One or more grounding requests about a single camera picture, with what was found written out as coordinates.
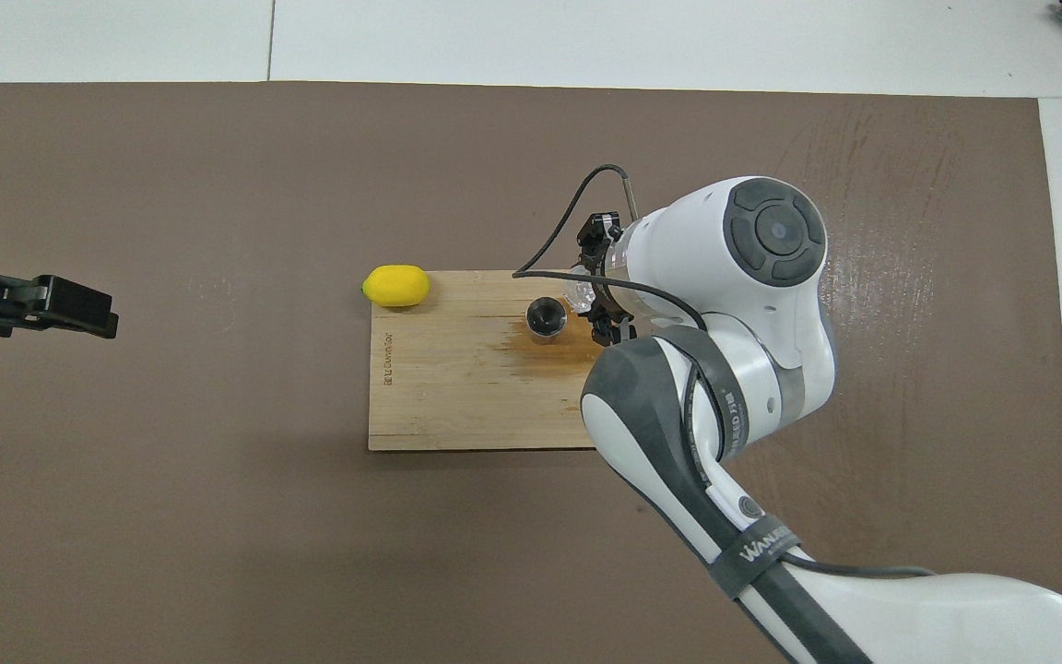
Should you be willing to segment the clear plastic measuring cup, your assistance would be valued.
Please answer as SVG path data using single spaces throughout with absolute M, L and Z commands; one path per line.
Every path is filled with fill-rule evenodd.
M 606 287 L 590 280 L 565 280 L 563 297 L 572 307 L 573 314 L 590 318 L 606 310 Z

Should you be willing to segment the brown table mat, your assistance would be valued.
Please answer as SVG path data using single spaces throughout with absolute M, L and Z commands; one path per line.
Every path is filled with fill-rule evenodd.
M 785 664 L 598 454 L 367 449 L 375 266 L 509 274 L 596 165 L 652 211 L 813 198 L 840 374 L 732 464 L 810 554 L 1062 593 L 1038 104 L 885 93 L 0 84 L 0 664 Z

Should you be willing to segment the wooden cutting board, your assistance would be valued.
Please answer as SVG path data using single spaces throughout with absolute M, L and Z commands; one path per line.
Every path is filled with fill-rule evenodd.
M 526 308 L 563 297 L 563 280 L 506 270 L 433 270 L 418 305 L 372 307 L 372 452 L 589 449 L 579 411 L 601 348 L 570 314 L 547 343 Z

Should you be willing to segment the steel cocktail jigger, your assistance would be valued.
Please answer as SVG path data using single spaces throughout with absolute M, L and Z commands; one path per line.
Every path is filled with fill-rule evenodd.
M 532 343 L 548 345 L 564 331 L 568 311 L 556 297 L 536 297 L 526 307 L 524 320 Z

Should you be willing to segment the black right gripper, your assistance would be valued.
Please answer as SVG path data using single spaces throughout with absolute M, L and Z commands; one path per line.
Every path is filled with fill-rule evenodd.
M 606 279 L 606 259 L 609 252 L 622 238 L 624 229 L 620 223 L 619 212 L 595 212 L 577 232 L 579 246 L 578 265 L 586 272 L 593 272 L 594 277 Z M 607 283 L 594 283 L 594 303 L 590 305 L 589 323 L 590 339 L 594 343 L 607 348 L 635 339 L 633 314 L 628 314 L 617 302 L 614 287 Z

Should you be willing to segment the yellow lemon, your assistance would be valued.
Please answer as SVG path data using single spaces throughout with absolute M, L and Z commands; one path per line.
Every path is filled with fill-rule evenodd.
M 431 278 L 416 265 L 380 265 L 362 280 L 360 291 L 375 305 L 405 308 L 419 305 L 429 297 Z

